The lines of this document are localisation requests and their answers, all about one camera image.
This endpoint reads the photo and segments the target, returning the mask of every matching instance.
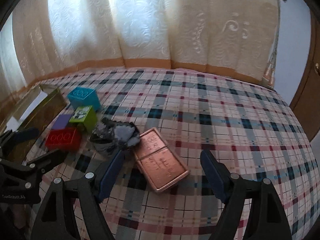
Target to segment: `blue gripper pad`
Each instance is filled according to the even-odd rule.
[[[111,161],[109,168],[104,174],[100,182],[100,191],[96,196],[99,203],[101,203],[105,198],[110,196],[113,185],[116,182],[116,178],[123,166],[124,163],[124,151],[119,150],[117,154],[114,155],[113,160]]]
[[[218,163],[209,150],[203,150],[201,152],[200,163],[216,198],[221,200],[224,204],[228,203],[230,198],[230,193],[228,192],[230,179],[228,178],[227,173],[220,174],[220,169],[218,167],[223,164]]]
[[[17,131],[14,134],[14,144],[19,144],[28,140],[36,139],[39,136],[39,130],[37,128],[29,128],[22,131]]]

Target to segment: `plaid bedsheet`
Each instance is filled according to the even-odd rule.
[[[210,149],[230,172],[246,179],[269,178],[284,205],[292,239],[300,240],[319,215],[319,174],[310,143],[289,106],[274,91],[213,74],[188,70],[121,69],[77,73],[43,83],[66,96],[76,86],[94,88],[103,105],[98,117],[134,122],[140,132],[157,127],[188,165],[190,175],[176,187],[154,193],[134,159],[126,160],[111,195],[100,205],[116,239],[206,240],[223,204],[208,185],[200,152]],[[67,106],[62,112],[71,113]],[[43,154],[49,126],[27,160]],[[86,138],[76,155],[43,177],[44,197],[55,177],[77,179],[104,158]],[[28,210],[30,229],[39,204]],[[74,204],[82,239],[89,239],[80,203]],[[246,201],[235,239],[249,216]]]

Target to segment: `curtain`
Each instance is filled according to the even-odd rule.
[[[183,67],[268,86],[278,10],[277,0],[21,0],[0,35],[3,94],[112,66]]]

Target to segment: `purple toy block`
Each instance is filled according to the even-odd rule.
[[[60,114],[57,120],[54,122],[51,130],[65,129],[71,117],[72,117],[72,114]]]

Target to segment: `copper bar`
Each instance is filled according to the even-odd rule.
[[[140,137],[134,156],[154,191],[164,191],[189,174],[187,166],[169,149],[168,143],[156,128],[146,131]]]

